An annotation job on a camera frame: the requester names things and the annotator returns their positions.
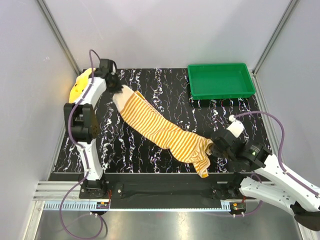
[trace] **green container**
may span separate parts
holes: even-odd
[[[249,98],[256,93],[244,63],[189,65],[194,100]]]

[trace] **green bin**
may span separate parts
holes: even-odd
[[[189,65],[194,100],[249,98],[256,93],[244,63]]]

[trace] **towel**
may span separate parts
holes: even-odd
[[[123,120],[137,132],[162,149],[169,149],[180,162],[193,164],[201,178],[208,177],[211,139],[182,130],[165,119],[139,91],[133,92],[123,85],[113,101]]]

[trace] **yellow object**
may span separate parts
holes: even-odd
[[[75,80],[75,84],[72,87],[69,95],[69,103],[74,103],[85,90],[88,85],[89,76],[92,73],[92,69],[88,68],[84,71],[80,76],[78,76]]]
[[[136,91],[120,112],[124,121],[162,149],[170,149],[180,162],[193,164],[202,178],[208,177],[211,139],[184,131],[166,120]]]

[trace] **grey wall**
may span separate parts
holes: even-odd
[[[0,236],[21,240],[75,75],[34,0],[0,1]]]
[[[318,186],[319,12],[320,1],[300,1],[258,72],[269,112],[278,116],[284,124],[285,163]]]
[[[81,68],[90,48],[120,68],[253,68],[289,1],[46,0]]]

